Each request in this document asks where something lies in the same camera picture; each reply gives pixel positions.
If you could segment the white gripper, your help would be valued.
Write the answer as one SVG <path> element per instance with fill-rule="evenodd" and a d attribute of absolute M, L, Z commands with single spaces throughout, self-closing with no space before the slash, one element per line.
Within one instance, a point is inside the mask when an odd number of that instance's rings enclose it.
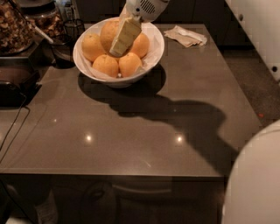
<path fill-rule="evenodd" d="M 169 2 L 170 0 L 126 0 L 125 7 L 119 15 L 120 24 L 109 52 L 117 58 L 125 55 L 142 32 L 141 22 L 155 21 Z"/>

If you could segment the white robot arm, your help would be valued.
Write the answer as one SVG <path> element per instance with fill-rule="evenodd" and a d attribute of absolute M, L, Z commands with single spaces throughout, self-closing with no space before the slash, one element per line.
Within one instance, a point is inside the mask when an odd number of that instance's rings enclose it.
<path fill-rule="evenodd" d="M 153 176 L 224 182 L 219 224 L 279 224 L 279 123 L 257 133 L 242 150 L 222 140 L 219 128 L 226 115 L 203 101 L 173 101 L 163 96 L 122 97 L 113 107 L 120 116 L 166 123 L 176 130 L 204 162 L 172 154 Z"/>

